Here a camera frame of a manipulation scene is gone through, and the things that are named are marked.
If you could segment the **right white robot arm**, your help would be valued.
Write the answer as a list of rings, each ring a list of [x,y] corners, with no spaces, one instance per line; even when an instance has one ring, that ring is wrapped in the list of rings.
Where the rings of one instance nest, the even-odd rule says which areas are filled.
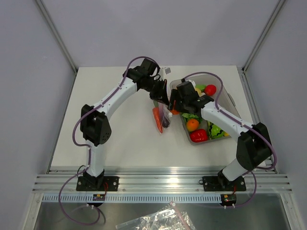
[[[224,190],[230,189],[238,177],[253,171],[274,154],[264,124],[255,125],[239,119],[220,107],[216,99],[206,94],[199,96],[189,81],[184,81],[171,90],[169,108],[210,121],[236,141],[235,159],[217,175],[218,185]]]

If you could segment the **toy carrot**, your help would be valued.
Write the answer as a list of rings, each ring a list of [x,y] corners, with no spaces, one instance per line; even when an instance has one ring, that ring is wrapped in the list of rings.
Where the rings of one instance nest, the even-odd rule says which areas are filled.
[[[163,127],[162,127],[162,123],[160,121],[160,116],[159,116],[159,109],[158,107],[155,107],[152,109],[153,112],[153,116],[157,125],[157,128],[159,130],[159,132],[162,134],[163,133]]]

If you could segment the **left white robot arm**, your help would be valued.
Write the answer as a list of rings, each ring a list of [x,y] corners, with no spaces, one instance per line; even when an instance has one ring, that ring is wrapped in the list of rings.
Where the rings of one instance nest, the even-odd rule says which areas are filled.
[[[111,136],[109,120],[114,112],[138,90],[147,91],[153,101],[169,105],[167,81],[160,74],[161,68],[152,58],[141,56],[140,59],[139,66],[126,68],[122,80],[107,96],[81,109],[80,131],[88,148],[88,164],[83,176],[94,191],[100,190],[104,184],[106,154],[103,145]]]

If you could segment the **clear dotted zip bag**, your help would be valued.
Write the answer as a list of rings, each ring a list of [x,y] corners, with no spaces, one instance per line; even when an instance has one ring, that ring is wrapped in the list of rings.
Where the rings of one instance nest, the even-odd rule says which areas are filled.
[[[153,101],[153,105],[152,113],[156,127],[159,133],[163,134],[163,130],[169,128],[171,124],[170,118],[173,114],[168,110],[165,104]]]

